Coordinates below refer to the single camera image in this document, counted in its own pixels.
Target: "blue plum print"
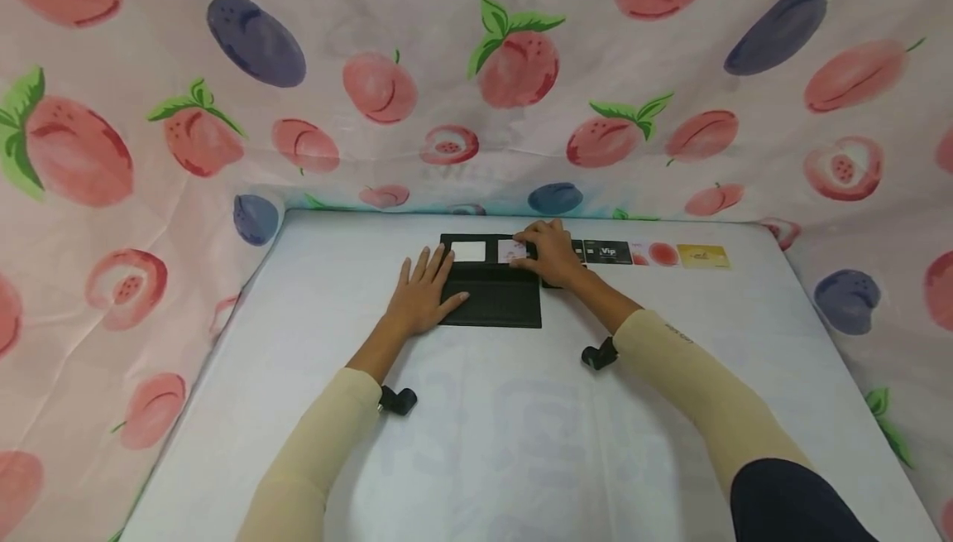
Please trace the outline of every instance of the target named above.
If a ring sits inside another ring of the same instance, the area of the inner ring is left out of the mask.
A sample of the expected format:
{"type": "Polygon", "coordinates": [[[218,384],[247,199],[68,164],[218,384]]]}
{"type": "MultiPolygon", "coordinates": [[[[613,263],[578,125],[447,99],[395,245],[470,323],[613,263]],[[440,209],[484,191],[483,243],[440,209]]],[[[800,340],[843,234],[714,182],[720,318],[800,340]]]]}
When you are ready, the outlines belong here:
{"type": "Polygon", "coordinates": [[[797,54],[821,26],[827,0],[779,0],[725,60],[725,71],[745,77],[771,70],[797,54]]]}
{"type": "Polygon", "coordinates": [[[295,36],[250,0],[213,0],[208,29],[236,66],[276,87],[301,84],[307,70],[295,36]]]}
{"type": "Polygon", "coordinates": [[[817,283],[814,302],[834,329],[845,335],[864,335],[880,303],[880,288],[863,271],[835,271],[817,283]]]}
{"type": "Polygon", "coordinates": [[[236,197],[232,220],[241,239],[253,247],[263,247],[278,231],[278,209],[269,199],[244,194],[236,197]]]}
{"type": "Polygon", "coordinates": [[[568,182],[558,182],[539,186],[530,193],[528,202],[541,215],[559,215],[577,208],[582,203],[582,192],[568,182]]]}

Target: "hand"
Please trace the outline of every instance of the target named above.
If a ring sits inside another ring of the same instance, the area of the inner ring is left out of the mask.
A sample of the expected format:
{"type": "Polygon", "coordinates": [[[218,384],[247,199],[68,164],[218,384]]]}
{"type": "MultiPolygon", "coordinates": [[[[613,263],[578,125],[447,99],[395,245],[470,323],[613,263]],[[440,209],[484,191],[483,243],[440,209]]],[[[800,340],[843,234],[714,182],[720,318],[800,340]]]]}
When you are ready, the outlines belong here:
{"type": "Polygon", "coordinates": [[[567,287],[585,267],[572,249],[572,234],[563,229],[563,221],[533,222],[521,233],[513,236],[517,242],[532,242],[537,247],[538,260],[516,259],[510,266],[532,271],[550,285],[567,287]]]}
{"type": "Polygon", "coordinates": [[[442,266],[440,259],[443,259],[442,243],[434,250],[433,258],[430,257],[430,248],[422,250],[413,274],[410,259],[404,259],[404,265],[400,268],[397,289],[390,298],[383,321],[398,324],[407,337],[427,333],[437,327],[437,323],[470,297],[469,293],[462,292],[440,304],[440,291],[447,283],[447,275],[453,266],[453,250],[447,254],[442,266]]]}

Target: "black clip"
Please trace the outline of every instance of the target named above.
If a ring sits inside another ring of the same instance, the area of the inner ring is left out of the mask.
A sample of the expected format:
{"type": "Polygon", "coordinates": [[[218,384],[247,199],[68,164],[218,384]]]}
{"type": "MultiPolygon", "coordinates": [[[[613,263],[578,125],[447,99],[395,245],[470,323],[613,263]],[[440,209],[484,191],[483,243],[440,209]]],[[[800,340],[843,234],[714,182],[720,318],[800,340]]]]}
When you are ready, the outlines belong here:
{"type": "Polygon", "coordinates": [[[606,337],[598,349],[589,346],[582,350],[582,364],[596,372],[612,364],[616,358],[619,358],[619,352],[615,350],[612,337],[606,337]]]}
{"type": "Polygon", "coordinates": [[[416,393],[405,389],[400,393],[394,393],[389,386],[381,387],[381,401],[377,402],[378,411],[389,411],[398,416],[407,416],[416,405],[416,393]]]}

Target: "card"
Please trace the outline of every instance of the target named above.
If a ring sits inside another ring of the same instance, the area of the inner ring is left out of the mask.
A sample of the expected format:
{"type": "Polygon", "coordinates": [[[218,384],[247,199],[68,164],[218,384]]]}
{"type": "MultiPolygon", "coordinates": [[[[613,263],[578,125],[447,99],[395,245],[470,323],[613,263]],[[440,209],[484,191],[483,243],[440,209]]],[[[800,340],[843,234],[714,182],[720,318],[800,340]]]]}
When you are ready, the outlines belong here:
{"type": "Polygon", "coordinates": [[[679,266],[682,259],[678,257],[676,247],[666,242],[629,242],[632,252],[632,262],[641,266],[679,266]]]}
{"type": "Polygon", "coordinates": [[[600,265],[632,265],[628,242],[584,240],[582,245],[588,262],[600,265]]]}
{"type": "Polygon", "coordinates": [[[731,262],[723,247],[707,245],[678,245],[682,264],[693,270],[729,270],[731,262]]]}
{"type": "Polygon", "coordinates": [[[486,242],[453,241],[450,243],[453,250],[453,262],[485,262],[486,242]]]}
{"type": "Polygon", "coordinates": [[[509,261],[525,259],[526,256],[526,245],[524,243],[517,242],[516,240],[496,241],[496,262],[509,264],[509,261]]]}

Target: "yellow card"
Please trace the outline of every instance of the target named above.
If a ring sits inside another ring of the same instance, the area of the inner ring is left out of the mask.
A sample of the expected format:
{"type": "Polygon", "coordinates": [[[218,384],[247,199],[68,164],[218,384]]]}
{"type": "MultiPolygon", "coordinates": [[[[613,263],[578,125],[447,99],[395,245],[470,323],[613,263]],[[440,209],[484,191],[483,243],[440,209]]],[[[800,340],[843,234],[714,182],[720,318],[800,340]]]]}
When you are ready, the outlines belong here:
{"type": "Polygon", "coordinates": [[[705,245],[678,245],[682,266],[692,270],[729,270],[731,262],[723,247],[705,245]]]}

